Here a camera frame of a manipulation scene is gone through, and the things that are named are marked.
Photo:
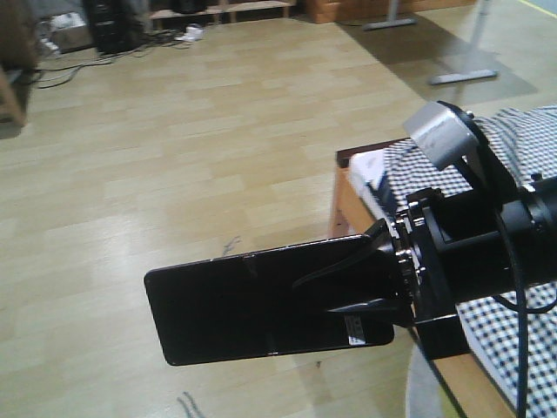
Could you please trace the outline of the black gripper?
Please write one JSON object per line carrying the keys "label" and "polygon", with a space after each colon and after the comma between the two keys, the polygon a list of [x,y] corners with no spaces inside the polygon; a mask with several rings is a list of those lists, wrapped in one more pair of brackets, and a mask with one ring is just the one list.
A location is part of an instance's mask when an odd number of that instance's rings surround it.
{"label": "black gripper", "polygon": [[[433,188],[414,192],[407,197],[407,209],[397,218],[400,239],[418,263],[412,284],[415,326],[428,358],[466,353],[469,347],[457,304],[513,290],[519,352],[526,354],[526,277],[520,244],[530,233],[533,218],[523,191],[492,151],[486,135],[471,114],[462,112],[479,144],[449,166],[458,171],[470,190],[451,197]],[[376,221],[362,237],[367,242],[358,251],[294,281],[292,289],[393,249],[385,219]],[[379,298],[327,312],[409,326],[409,307],[400,300]]]}

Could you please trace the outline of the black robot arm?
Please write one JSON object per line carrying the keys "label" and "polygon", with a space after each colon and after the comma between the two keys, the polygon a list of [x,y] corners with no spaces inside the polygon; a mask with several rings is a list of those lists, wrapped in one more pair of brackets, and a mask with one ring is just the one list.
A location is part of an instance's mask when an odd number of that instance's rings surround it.
{"label": "black robot arm", "polygon": [[414,192],[392,224],[373,224],[368,245],[338,271],[368,264],[391,292],[345,294],[327,311],[414,327],[427,357],[441,359],[469,349],[459,303],[515,291],[527,316],[526,289],[555,280],[556,181],[517,185],[473,116],[454,104],[430,102],[404,127],[435,168],[455,167],[469,190]]}

